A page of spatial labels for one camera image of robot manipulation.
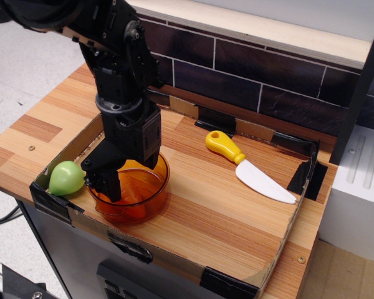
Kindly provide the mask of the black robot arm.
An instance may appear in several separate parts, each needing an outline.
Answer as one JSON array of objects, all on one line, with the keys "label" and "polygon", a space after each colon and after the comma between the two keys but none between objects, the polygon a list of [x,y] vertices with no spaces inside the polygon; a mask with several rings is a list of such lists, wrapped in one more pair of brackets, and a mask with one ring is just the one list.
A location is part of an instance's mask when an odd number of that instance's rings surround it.
[{"label": "black robot arm", "polygon": [[146,94],[157,81],[158,62],[136,10],[125,1],[0,1],[0,8],[25,29],[79,44],[105,133],[81,167],[89,187],[118,202],[118,170],[128,160],[154,168],[161,146],[160,108]]}]

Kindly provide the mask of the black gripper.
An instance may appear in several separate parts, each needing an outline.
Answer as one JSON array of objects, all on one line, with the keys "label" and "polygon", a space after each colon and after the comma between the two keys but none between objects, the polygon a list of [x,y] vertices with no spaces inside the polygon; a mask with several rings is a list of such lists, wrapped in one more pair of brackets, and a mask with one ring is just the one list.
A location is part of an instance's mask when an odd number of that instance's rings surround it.
[{"label": "black gripper", "polygon": [[125,110],[99,107],[105,138],[82,161],[85,184],[110,202],[121,200],[118,169],[125,161],[134,160],[154,169],[161,146],[161,111],[159,106],[140,99]]}]

